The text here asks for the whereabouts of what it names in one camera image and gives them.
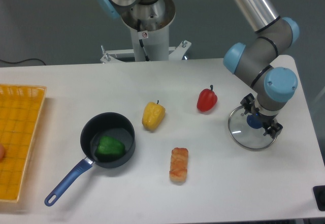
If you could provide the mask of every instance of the blue joint cap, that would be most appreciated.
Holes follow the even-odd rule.
[[[277,102],[287,102],[298,86],[297,76],[287,68],[274,68],[264,79],[264,89],[268,96]]]
[[[232,74],[235,73],[239,60],[244,52],[246,45],[242,43],[234,44],[225,54],[223,58],[223,65],[231,71]]]
[[[97,0],[104,12],[111,18],[116,19],[120,16],[109,0]]]
[[[297,40],[297,38],[300,35],[299,26],[298,26],[298,24],[295,21],[293,21],[289,17],[283,17],[282,19],[284,21],[286,21],[290,25],[290,27],[291,27],[291,30],[292,30],[292,42],[291,42],[291,45],[292,45]]]

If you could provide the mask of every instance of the orange object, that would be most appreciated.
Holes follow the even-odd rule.
[[[0,84],[0,201],[17,202],[46,87]]]
[[[175,148],[172,150],[169,178],[174,182],[185,182],[187,178],[188,150]]]

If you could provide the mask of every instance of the yellow bell pepper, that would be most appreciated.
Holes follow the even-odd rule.
[[[165,108],[158,103],[149,102],[143,111],[142,124],[150,131],[155,130],[165,116]]]

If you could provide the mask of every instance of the green bell pepper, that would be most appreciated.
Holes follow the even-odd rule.
[[[112,162],[125,154],[125,145],[110,136],[102,136],[95,151],[95,156],[101,162]]]

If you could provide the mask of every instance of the red bell pepper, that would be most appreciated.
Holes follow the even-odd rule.
[[[218,97],[213,91],[213,85],[210,85],[211,89],[203,89],[199,95],[197,108],[201,112],[211,110],[217,103]]]

